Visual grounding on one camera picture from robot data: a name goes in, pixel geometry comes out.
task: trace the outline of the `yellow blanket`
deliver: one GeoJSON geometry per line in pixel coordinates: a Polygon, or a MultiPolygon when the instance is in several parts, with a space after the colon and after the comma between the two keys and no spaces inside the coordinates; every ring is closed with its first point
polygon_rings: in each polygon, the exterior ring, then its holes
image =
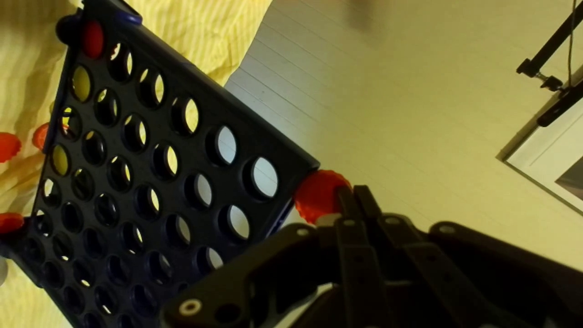
{"type": "MultiPolygon", "coordinates": [[[[127,0],[144,26],[218,84],[238,68],[269,0],[127,0]]],[[[0,215],[31,213],[43,155],[34,131],[49,121],[65,48],[54,37],[67,0],[0,2],[0,215]]],[[[42,290],[11,266],[0,326],[67,326],[42,290]]]]}

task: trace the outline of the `connect four game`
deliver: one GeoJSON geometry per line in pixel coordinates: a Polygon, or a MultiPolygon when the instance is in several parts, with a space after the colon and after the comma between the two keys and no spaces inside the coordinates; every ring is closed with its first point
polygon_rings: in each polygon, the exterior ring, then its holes
{"type": "Polygon", "coordinates": [[[273,234],[319,166],[144,26],[118,0],[58,22],[34,213],[0,237],[73,326],[158,326],[167,299],[273,234]]]}

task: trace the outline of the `circular hole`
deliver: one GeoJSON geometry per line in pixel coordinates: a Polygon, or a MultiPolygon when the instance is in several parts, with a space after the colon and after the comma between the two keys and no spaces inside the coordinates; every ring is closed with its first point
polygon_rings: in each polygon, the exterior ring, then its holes
{"type": "Polygon", "coordinates": [[[237,155],[237,141],[229,128],[220,128],[217,135],[217,152],[224,164],[233,164],[237,155]]]}
{"type": "Polygon", "coordinates": [[[104,323],[102,323],[102,319],[100,319],[98,316],[87,314],[87,316],[84,317],[84,321],[82,321],[82,326],[84,326],[84,328],[102,328],[104,323]]]}
{"type": "Polygon", "coordinates": [[[193,135],[198,128],[198,106],[195,100],[175,100],[171,106],[171,122],[173,130],[176,130],[182,135],[193,135]]]}
{"type": "Polygon", "coordinates": [[[73,259],[71,239],[63,234],[54,235],[53,237],[53,252],[60,261],[69,263],[73,259]]]}
{"type": "Polygon", "coordinates": [[[147,268],[156,285],[167,285],[173,277],[173,268],[164,254],[151,254],[147,257],[147,268]]]}
{"type": "Polygon", "coordinates": [[[94,305],[105,316],[113,316],[116,312],[116,297],[100,286],[94,288],[94,305]]]}
{"type": "Polygon", "coordinates": [[[116,285],[127,285],[131,279],[129,266],[120,257],[109,257],[107,261],[107,275],[116,285]]]}
{"type": "Polygon", "coordinates": [[[76,66],[73,71],[73,95],[85,102],[91,95],[91,77],[89,71],[82,66],[76,66]]]}
{"type": "Polygon", "coordinates": [[[96,95],[94,117],[104,126],[114,126],[118,121],[116,99],[109,90],[102,90],[96,95]]]}
{"type": "Polygon", "coordinates": [[[153,170],[164,179],[173,179],[178,173],[178,157],[173,146],[156,144],[153,148],[153,170]]]}
{"type": "Polygon", "coordinates": [[[116,44],[111,49],[109,57],[109,75],[118,80],[125,82],[133,73],[133,57],[127,46],[116,44]]]}
{"type": "Polygon", "coordinates": [[[122,228],[122,243],[131,255],[140,254],[144,250],[142,230],[135,224],[125,224],[122,228]]]}
{"type": "Polygon", "coordinates": [[[87,270],[87,266],[84,266],[82,263],[73,263],[73,277],[84,288],[91,288],[94,283],[93,272],[87,270]]]}
{"type": "Polygon", "coordinates": [[[73,108],[63,108],[60,111],[60,133],[67,139],[76,141],[82,131],[82,122],[73,108]]]}
{"type": "Polygon", "coordinates": [[[51,219],[47,217],[47,213],[43,213],[43,210],[38,210],[34,213],[34,219],[33,219],[33,226],[36,228],[36,232],[49,239],[53,235],[53,223],[51,219]]]}
{"type": "Polygon", "coordinates": [[[122,319],[120,319],[120,325],[118,325],[118,328],[136,328],[138,325],[135,323],[135,319],[133,317],[127,317],[127,316],[124,316],[122,319]]]}
{"type": "Polygon", "coordinates": [[[136,212],[145,219],[156,219],[160,215],[160,197],[151,186],[136,190],[136,212]]]}
{"type": "Polygon", "coordinates": [[[258,199],[273,199],[278,188],[275,166],[269,161],[258,157],[246,170],[246,186],[249,193],[258,199]]]}
{"type": "Polygon", "coordinates": [[[96,201],[94,201],[94,217],[104,226],[114,226],[120,221],[120,213],[116,210],[116,204],[114,204],[113,197],[109,197],[105,193],[96,197],[96,201]]]}
{"type": "Polygon", "coordinates": [[[65,152],[65,148],[56,144],[51,153],[53,153],[53,157],[51,157],[53,170],[58,175],[67,175],[69,173],[69,153],[65,152]]]}
{"type": "Polygon", "coordinates": [[[43,261],[43,248],[36,239],[29,239],[23,243],[22,252],[29,261],[43,261]]]}
{"type": "Polygon", "coordinates": [[[78,199],[89,201],[94,192],[93,177],[85,170],[76,170],[73,175],[73,193],[78,199]]]}
{"type": "Polygon", "coordinates": [[[235,323],[240,316],[240,308],[235,305],[222,305],[217,312],[215,312],[215,319],[222,325],[227,323],[235,323]]]}
{"type": "Polygon", "coordinates": [[[62,224],[63,224],[63,228],[67,228],[73,234],[76,234],[84,228],[84,217],[73,203],[67,203],[62,208],[62,224]]]}
{"type": "Polygon", "coordinates": [[[133,306],[136,312],[153,316],[158,310],[158,299],[147,286],[136,286],[133,290],[133,306]]]}
{"type": "Polygon", "coordinates": [[[63,301],[63,306],[73,314],[82,314],[85,308],[84,297],[73,288],[65,288],[62,292],[62,301],[63,301]]]}
{"type": "Polygon", "coordinates": [[[138,119],[136,115],[129,115],[124,121],[124,144],[127,150],[131,152],[142,152],[145,150],[147,144],[147,130],[142,119],[138,119]]]}
{"type": "Polygon", "coordinates": [[[164,79],[158,73],[144,70],[138,82],[138,97],[149,108],[162,104],[164,79]]]}
{"type": "Polygon", "coordinates": [[[204,175],[187,177],[184,195],[196,208],[209,208],[213,203],[213,188],[204,175]]]}
{"type": "Polygon", "coordinates": [[[42,199],[51,204],[58,206],[60,204],[60,190],[58,184],[53,179],[45,179],[42,184],[42,199]]]}
{"type": "Polygon", "coordinates": [[[191,243],[189,226],[180,215],[171,215],[166,221],[166,232],[171,244],[186,248],[191,243]]]}
{"type": "Polygon", "coordinates": [[[114,190],[125,192],[131,188],[131,170],[124,157],[113,157],[109,162],[109,184],[114,190]]]}
{"type": "Polygon", "coordinates": [[[224,263],[222,263],[222,257],[218,255],[217,250],[213,248],[200,248],[198,254],[196,254],[196,266],[202,274],[209,274],[217,268],[220,268],[224,263]]]}
{"type": "Polygon", "coordinates": [[[53,288],[60,288],[63,283],[63,275],[62,275],[60,268],[53,263],[45,263],[42,266],[42,277],[53,288]]]}
{"type": "Polygon", "coordinates": [[[104,235],[98,230],[87,230],[84,235],[85,252],[93,257],[105,255],[107,244],[104,235]]]}
{"type": "Polygon", "coordinates": [[[104,164],[107,157],[105,141],[96,131],[87,131],[84,137],[84,157],[91,164],[104,164]]]}
{"type": "Polygon", "coordinates": [[[220,230],[235,241],[249,239],[249,219],[238,206],[229,206],[220,213],[220,230]]]}

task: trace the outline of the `white wall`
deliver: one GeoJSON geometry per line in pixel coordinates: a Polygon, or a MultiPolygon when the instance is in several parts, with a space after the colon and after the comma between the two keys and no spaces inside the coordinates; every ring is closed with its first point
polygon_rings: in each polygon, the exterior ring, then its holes
{"type": "MultiPolygon", "coordinates": [[[[583,219],[495,159],[550,99],[513,71],[568,9],[275,0],[227,88],[324,168],[370,184],[384,210],[421,228],[457,221],[583,270],[583,219]]],[[[544,73],[566,77],[565,59],[544,73]]]]}

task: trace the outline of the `yellow fabric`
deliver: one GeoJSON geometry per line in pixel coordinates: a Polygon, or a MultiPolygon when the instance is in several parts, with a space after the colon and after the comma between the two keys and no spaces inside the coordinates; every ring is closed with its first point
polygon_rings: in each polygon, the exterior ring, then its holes
{"type": "MultiPolygon", "coordinates": [[[[129,0],[144,26],[218,84],[238,68],[269,0],[129,0]]],[[[0,164],[0,213],[29,215],[43,155],[31,144],[49,121],[65,48],[54,37],[67,0],[0,2],[0,133],[14,133],[18,155],[0,164]]],[[[0,328],[67,326],[43,290],[11,264],[0,286],[0,328]]]]}

